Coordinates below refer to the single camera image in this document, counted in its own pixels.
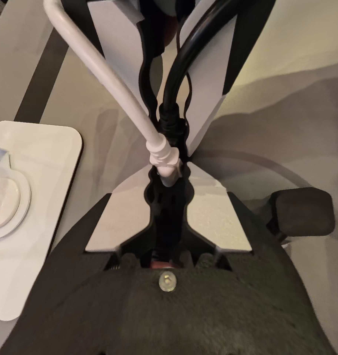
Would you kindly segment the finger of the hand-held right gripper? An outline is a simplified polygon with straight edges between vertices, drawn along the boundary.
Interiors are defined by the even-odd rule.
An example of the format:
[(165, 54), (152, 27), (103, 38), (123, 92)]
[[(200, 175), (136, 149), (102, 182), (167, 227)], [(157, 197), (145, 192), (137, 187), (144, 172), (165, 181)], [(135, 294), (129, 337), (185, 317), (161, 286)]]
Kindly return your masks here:
[(106, 62), (152, 120), (150, 68), (153, 51), (140, 1), (88, 1), (87, 6)]
[(236, 19), (237, 15), (220, 29), (188, 70), (189, 95), (184, 108), (189, 125), (188, 156), (197, 149), (225, 99), (223, 88)]

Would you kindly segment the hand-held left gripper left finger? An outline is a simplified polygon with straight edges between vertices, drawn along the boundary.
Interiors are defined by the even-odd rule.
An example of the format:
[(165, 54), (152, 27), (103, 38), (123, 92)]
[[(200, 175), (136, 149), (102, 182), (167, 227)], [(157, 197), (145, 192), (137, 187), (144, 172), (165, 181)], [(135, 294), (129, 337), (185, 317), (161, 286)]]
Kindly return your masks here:
[(114, 252), (118, 256), (133, 253), (137, 258), (155, 246), (155, 232), (145, 191), (150, 184), (145, 166), (112, 192), (85, 247), (86, 252)]

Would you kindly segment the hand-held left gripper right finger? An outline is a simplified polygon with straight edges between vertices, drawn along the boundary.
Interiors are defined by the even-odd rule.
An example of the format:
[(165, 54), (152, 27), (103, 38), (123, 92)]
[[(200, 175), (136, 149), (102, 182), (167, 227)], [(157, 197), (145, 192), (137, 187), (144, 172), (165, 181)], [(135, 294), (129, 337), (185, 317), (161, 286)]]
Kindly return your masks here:
[(196, 261), (202, 254), (251, 253), (251, 244), (226, 188), (194, 163), (189, 170), (182, 240)]

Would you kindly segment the black power strip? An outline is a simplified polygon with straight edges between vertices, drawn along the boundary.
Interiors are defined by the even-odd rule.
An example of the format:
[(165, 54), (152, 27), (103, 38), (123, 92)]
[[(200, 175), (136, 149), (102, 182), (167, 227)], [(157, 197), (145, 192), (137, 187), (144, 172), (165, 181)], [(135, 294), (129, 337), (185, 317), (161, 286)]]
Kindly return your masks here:
[(165, 187), (153, 166), (149, 172), (150, 183), (146, 192), (155, 232), (155, 248), (159, 254), (168, 255), (179, 244), (185, 198), (185, 165), (182, 163), (182, 177), (174, 186)]

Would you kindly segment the white power plug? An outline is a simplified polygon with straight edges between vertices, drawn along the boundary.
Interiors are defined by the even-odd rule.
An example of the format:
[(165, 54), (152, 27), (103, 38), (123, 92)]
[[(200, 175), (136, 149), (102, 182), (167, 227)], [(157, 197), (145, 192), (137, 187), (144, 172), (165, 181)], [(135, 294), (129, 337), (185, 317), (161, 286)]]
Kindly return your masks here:
[(164, 135), (159, 133), (158, 136), (158, 144), (146, 142), (146, 147), (150, 152), (149, 161), (156, 167), (162, 184), (165, 187), (172, 187), (182, 177), (180, 152), (177, 147), (169, 144)]

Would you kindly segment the black flat strip plug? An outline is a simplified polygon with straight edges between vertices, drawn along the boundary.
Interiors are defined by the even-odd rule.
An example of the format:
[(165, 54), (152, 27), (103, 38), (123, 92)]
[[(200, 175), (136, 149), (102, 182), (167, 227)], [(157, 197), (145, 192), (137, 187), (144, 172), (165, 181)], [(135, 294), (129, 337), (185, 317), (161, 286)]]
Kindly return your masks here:
[(335, 230), (331, 195), (315, 187), (279, 190), (269, 198), (267, 229), (283, 242), (287, 237), (327, 236)]

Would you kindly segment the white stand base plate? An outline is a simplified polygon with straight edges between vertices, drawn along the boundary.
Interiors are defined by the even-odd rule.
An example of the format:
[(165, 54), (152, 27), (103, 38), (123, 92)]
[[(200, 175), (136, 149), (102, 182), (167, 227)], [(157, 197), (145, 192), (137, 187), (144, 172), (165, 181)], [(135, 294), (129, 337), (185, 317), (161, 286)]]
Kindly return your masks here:
[(16, 319), (24, 308), (82, 147), (71, 127), (0, 122), (0, 321)]

